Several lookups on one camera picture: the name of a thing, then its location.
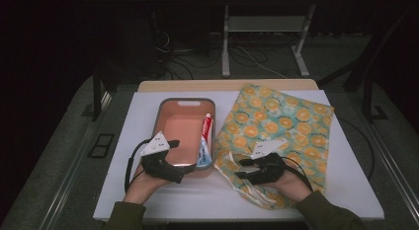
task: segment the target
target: hand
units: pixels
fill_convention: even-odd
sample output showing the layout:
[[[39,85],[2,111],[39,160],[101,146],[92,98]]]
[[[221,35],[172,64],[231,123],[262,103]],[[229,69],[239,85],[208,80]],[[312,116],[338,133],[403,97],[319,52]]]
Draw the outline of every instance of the hand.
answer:
[[[134,177],[142,171],[142,166],[138,165]],[[168,183],[170,182],[159,178],[153,178],[145,172],[142,172],[129,185],[123,201],[144,204],[157,189]]]
[[[311,190],[305,183],[294,173],[285,170],[284,174],[274,183],[264,184],[278,190],[283,196],[294,201],[300,202],[311,194]]]

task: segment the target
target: orange flower pattern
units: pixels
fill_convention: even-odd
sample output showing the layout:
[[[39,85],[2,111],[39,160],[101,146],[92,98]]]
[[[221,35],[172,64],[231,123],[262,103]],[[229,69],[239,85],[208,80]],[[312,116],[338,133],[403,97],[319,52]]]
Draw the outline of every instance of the orange flower pattern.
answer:
[[[214,165],[249,201],[268,209],[293,206],[292,200],[271,189],[238,179],[234,172],[240,170],[239,160],[251,154],[256,142],[285,138],[288,142],[276,152],[299,163],[313,188],[324,192],[332,117],[330,106],[246,85],[215,138]]]

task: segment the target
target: green sleeve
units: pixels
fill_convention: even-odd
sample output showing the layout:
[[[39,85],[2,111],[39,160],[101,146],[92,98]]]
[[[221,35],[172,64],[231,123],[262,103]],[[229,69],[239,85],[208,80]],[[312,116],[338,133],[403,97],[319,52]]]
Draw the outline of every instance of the green sleeve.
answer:
[[[129,202],[116,202],[109,221],[103,230],[138,230],[142,229],[142,217],[145,207]]]
[[[348,209],[331,204],[320,192],[314,192],[296,205],[313,229],[364,230],[363,221]]]

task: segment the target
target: white table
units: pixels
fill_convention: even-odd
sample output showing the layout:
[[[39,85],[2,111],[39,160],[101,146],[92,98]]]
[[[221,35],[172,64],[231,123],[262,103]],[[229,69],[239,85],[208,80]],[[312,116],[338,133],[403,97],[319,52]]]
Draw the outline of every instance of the white table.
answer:
[[[289,80],[277,81],[287,83]],[[272,84],[273,80],[267,80],[266,82]],[[228,91],[219,91],[218,89],[218,91],[138,92],[134,94],[94,213],[95,219],[107,221],[114,203],[124,197],[127,160],[133,148],[140,141],[151,136],[160,103],[167,98],[212,99],[216,104],[215,132],[218,133],[239,93],[238,90],[231,90],[231,88],[241,86],[237,81],[223,83],[231,84],[229,88],[224,87]],[[263,84],[263,81],[256,81],[255,83]],[[320,90],[283,92],[317,103],[329,104],[324,92]],[[331,123],[329,138],[326,198],[336,205],[352,210],[365,220],[383,219],[383,210],[377,197],[335,116]],[[134,166],[138,161],[139,157],[137,156]],[[303,220],[302,215],[293,208],[267,210],[245,200],[232,189],[230,183],[216,169],[213,169],[211,174],[204,179],[184,178],[180,185],[169,184],[161,188],[147,201],[145,206],[147,207],[144,215],[145,222]]]

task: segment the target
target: person's right hand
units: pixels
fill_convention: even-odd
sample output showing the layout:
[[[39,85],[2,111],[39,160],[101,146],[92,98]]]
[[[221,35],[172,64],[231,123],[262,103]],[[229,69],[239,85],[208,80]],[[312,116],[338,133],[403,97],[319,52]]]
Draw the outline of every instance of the person's right hand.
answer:
[[[278,190],[283,196],[294,201],[300,202],[311,194],[311,190],[305,183],[294,173],[285,170],[284,174],[274,183],[264,184]]]

